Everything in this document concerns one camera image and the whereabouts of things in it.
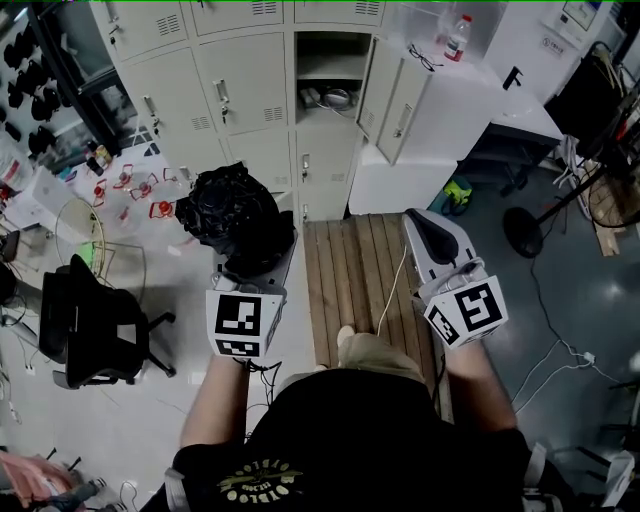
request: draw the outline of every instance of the eyeglasses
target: eyeglasses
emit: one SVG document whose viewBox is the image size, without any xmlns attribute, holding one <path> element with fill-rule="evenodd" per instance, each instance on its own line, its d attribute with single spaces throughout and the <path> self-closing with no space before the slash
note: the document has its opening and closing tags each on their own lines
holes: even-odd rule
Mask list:
<svg viewBox="0 0 640 512">
<path fill-rule="evenodd" d="M 431 62 L 421 53 L 421 51 L 418 48 L 416 48 L 416 46 L 413 43 L 411 43 L 408 46 L 408 49 L 409 49 L 409 54 L 412 57 L 418 59 L 422 63 L 422 65 L 431 72 L 435 71 L 435 69 L 433 69 L 434 67 L 444 65 L 444 64 L 436 64 L 435 62 Z"/>
</svg>

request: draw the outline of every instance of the black t-shirt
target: black t-shirt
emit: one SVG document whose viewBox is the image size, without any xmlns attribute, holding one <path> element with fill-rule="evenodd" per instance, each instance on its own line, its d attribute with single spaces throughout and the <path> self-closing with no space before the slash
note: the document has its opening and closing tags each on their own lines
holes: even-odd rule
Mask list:
<svg viewBox="0 0 640 512">
<path fill-rule="evenodd" d="M 358 370 L 285 389 L 246 444 L 178 452 L 192 512 L 219 510 L 522 510 L 530 452 L 517 430 L 441 421 L 426 386 Z M 143 512 L 166 511 L 164 487 Z"/>
</svg>

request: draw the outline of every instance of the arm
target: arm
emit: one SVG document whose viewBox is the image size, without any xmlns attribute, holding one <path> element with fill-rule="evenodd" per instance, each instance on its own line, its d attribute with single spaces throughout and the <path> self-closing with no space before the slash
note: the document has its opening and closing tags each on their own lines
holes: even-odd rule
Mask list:
<svg viewBox="0 0 640 512">
<path fill-rule="evenodd" d="M 243 439 L 249 372 L 230 357 L 213 356 L 182 429 L 180 447 Z"/>
<path fill-rule="evenodd" d="M 456 423 L 482 432 L 517 427 L 516 415 L 482 342 L 446 350 Z"/>
</svg>

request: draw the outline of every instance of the fan base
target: fan base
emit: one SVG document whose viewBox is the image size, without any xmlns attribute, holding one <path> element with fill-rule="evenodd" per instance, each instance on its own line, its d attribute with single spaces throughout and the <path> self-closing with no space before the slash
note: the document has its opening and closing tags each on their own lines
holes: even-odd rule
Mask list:
<svg viewBox="0 0 640 512">
<path fill-rule="evenodd" d="M 542 251 L 542 230 L 535 217 L 524 208 L 509 208 L 502 218 L 502 229 L 520 256 L 535 258 Z"/>
</svg>

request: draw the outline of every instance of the floor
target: floor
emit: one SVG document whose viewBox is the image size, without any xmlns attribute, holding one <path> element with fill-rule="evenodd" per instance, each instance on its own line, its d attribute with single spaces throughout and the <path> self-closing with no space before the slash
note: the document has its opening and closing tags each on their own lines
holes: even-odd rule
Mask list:
<svg viewBox="0 0 640 512">
<path fill-rule="evenodd" d="M 540 171 L 524 191 L 506 199 L 497 191 L 477 190 L 470 209 L 457 219 L 467 229 L 488 270 L 500 279 L 510 320 L 486 345 L 512 396 L 555 338 L 537 302 L 529 275 L 531 262 L 508 246 L 501 219 L 504 210 L 514 205 L 543 211 L 557 193 L 550 183 L 551 176 Z M 619 236 L 621 255 L 603 258 L 592 227 L 575 205 L 569 208 L 566 235 L 562 234 L 563 226 L 561 214 L 536 261 L 551 321 L 578 351 L 595 354 L 604 372 L 616 379 L 628 379 L 632 376 L 629 358 L 640 348 L 640 324 L 636 321 L 640 310 L 638 235 L 635 229 L 629 229 Z M 55 252 L 48 253 L 41 265 L 55 268 L 56 258 Z M 12 402 L 21 418 L 21 424 L 16 423 L 7 401 L 0 402 L 0 427 L 9 447 L 23 454 L 47 454 L 56 447 L 54 460 L 66 463 L 81 456 L 79 469 L 88 476 L 104 477 L 114 492 L 123 481 L 133 482 L 139 491 L 138 507 L 157 489 L 164 469 L 171 463 L 186 411 L 207 365 L 210 347 L 204 325 L 203 289 L 213 269 L 213 255 L 209 248 L 198 245 L 189 246 L 180 257 L 165 248 L 150 252 L 147 264 L 144 309 L 151 314 L 172 309 L 179 319 L 175 326 L 162 326 L 154 337 L 154 346 L 172 355 L 178 370 L 173 379 L 150 368 L 136 386 L 62 390 L 51 381 L 55 363 L 34 355 L 29 346 L 23 351 L 11 333 L 0 331 L 0 354 L 9 369 Z M 269 360 L 284 361 L 279 381 L 292 373 L 309 371 L 314 365 L 305 276 L 302 244 L 298 244 L 287 283 L 288 303 L 269 353 Z M 37 329 L 35 319 L 28 318 L 27 322 Z M 25 361 L 30 360 L 35 375 L 24 368 Z M 524 403 L 551 371 L 564 364 L 575 364 L 575 359 L 557 347 L 534 373 L 515 405 Z M 625 421 L 631 407 L 631 397 L 609 391 L 609 384 L 592 369 L 565 370 L 519 414 L 527 439 L 542 442 L 567 480 L 579 488 L 589 485 L 583 475 L 590 466 L 576 454 L 575 446 L 584 445 L 603 455 L 615 450 L 619 439 L 601 436 L 599 426 Z M 254 380 L 249 403 L 263 401 L 262 385 Z M 263 412 L 263 406 L 248 412 L 248 430 Z M 125 504 L 130 504 L 131 497 L 132 492 L 125 488 Z"/>
<path fill-rule="evenodd" d="M 486 341 L 486 347 L 512 397 L 556 340 L 538 304 L 529 274 L 531 261 L 518 256 L 507 243 L 501 229 L 502 215 L 511 206 L 540 215 L 558 194 L 551 185 L 553 178 L 540 169 L 523 191 L 507 198 L 500 197 L 497 190 L 476 190 L 469 210 L 456 219 L 467 230 L 489 273 L 500 280 L 510 318 Z M 544 232 L 549 225 L 545 224 Z M 564 225 L 562 212 L 535 263 L 551 323 L 578 352 L 595 354 L 596 365 L 603 372 L 629 380 L 633 378 L 629 359 L 640 350 L 638 233 L 631 227 L 617 235 L 621 254 L 604 258 L 591 224 L 575 203 L 568 208 L 566 234 Z M 524 404 L 544 379 L 563 365 L 576 365 L 576 359 L 558 346 L 533 373 L 514 405 Z M 518 414 L 527 440 L 545 445 L 551 460 L 576 489 L 590 489 L 594 484 L 590 477 L 585 479 L 585 469 L 602 469 L 585 461 L 575 446 L 606 456 L 619 447 L 620 439 L 603 436 L 600 425 L 628 421 L 632 397 L 624 391 L 610 391 L 611 384 L 593 369 L 563 370 Z"/>
<path fill-rule="evenodd" d="M 166 167 L 154 164 L 160 170 L 163 165 Z M 178 240 L 184 231 L 179 225 L 177 231 L 165 229 L 165 220 L 160 219 L 161 224 L 154 224 L 150 230 L 149 237 L 155 243 L 145 243 L 147 272 L 142 308 L 150 318 L 167 310 L 176 314 L 174 325 L 162 324 L 151 336 L 152 350 L 175 366 L 174 378 L 168 379 L 159 369 L 148 366 L 134 386 L 119 382 L 114 386 L 64 390 L 52 381 L 51 371 L 61 369 L 59 365 L 46 362 L 8 329 L 0 329 L 0 358 L 8 369 L 11 401 L 21 419 L 21 424 L 14 421 L 8 400 L 0 400 L 0 438 L 5 438 L 0 439 L 0 444 L 6 443 L 10 450 L 23 455 L 46 456 L 55 447 L 57 454 L 52 460 L 58 463 L 71 464 L 81 456 L 78 470 L 86 477 L 104 478 L 111 488 L 102 496 L 103 503 L 117 499 L 126 480 L 137 487 L 135 505 L 139 508 L 162 484 L 211 355 L 204 296 L 205 290 L 211 288 L 216 257 L 210 247 L 198 243 L 168 249 L 167 241 Z M 63 258 L 71 254 L 68 249 L 61 243 Z M 140 253 L 136 248 L 116 246 L 116 254 L 109 282 L 128 288 L 137 296 L 143 278 Z M 44 255 L 29 264 L 39 272 L 22 265 L 19 268 L 26 281 L 37 285 L 42 282 L 43 271 L 54 271 L 59 266 L 55 244 L 47 244 Z M 263 359 L 266 365 L 283 362 L 276 388 L 286 377 L 312 371 L 315 366 L 302 243 L 294 251 L 286 287 L 287 304 L 268 357 Z M 31 313 L 25 318 L 35 332 L 37 320 Z M 35 375 L 25 370 L 30 362 Z M 254 373 L 248 405 L 264 403 L 265 389 L 259 374 Z M 265 410 L 264 405 L 248 410 L 247 431 L 253 430 Z M 123 502 L 129 510 L 135 508 L 131 507 L 132 497 L 133 490 L 124 487 Z"/>
</svg>

